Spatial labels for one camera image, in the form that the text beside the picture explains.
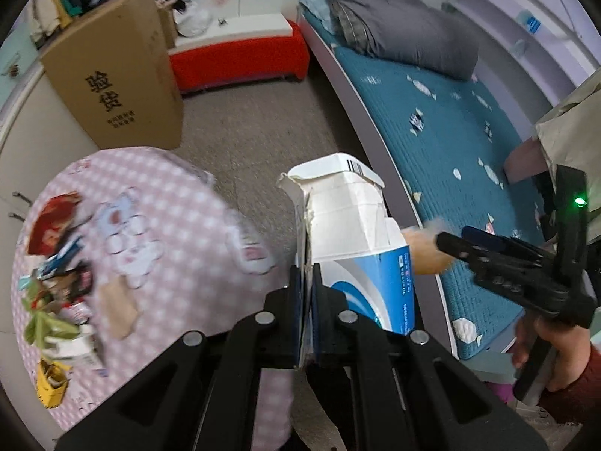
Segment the red sleeve right forearm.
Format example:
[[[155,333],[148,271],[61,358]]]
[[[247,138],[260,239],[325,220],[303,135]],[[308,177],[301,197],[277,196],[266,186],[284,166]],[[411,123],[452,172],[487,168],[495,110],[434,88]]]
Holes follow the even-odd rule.
[[[565,389],[545,390],[539,405],[559,424],[587,425],[599,421],[600,399],[600,353],[593,348],[582,375]]]

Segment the person right hand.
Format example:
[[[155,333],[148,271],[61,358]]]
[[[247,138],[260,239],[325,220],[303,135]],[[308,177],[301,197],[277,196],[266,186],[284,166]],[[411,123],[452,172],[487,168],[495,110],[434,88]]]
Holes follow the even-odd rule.
[[[550,322],[542,316],[527,313],[515,327],[511,360],[516,369],[521,369],[528,361],[537,337],[549,342],[556,352],[546,389],[556,392],[575,383],[585,372],[591,356],[590,330]]]

